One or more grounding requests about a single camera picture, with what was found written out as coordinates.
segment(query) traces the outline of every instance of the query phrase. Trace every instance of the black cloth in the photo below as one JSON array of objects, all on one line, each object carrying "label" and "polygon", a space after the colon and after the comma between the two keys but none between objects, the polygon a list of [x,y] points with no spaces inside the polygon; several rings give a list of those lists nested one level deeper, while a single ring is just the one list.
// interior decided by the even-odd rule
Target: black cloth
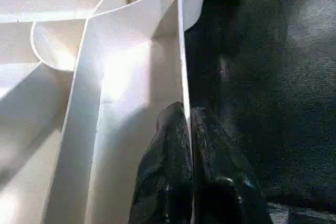
[{"label": "black cloth", "polygon": [[336,0],[205,0],[185,39],[192,106],[219,116],[267,200],[335,213]]}]

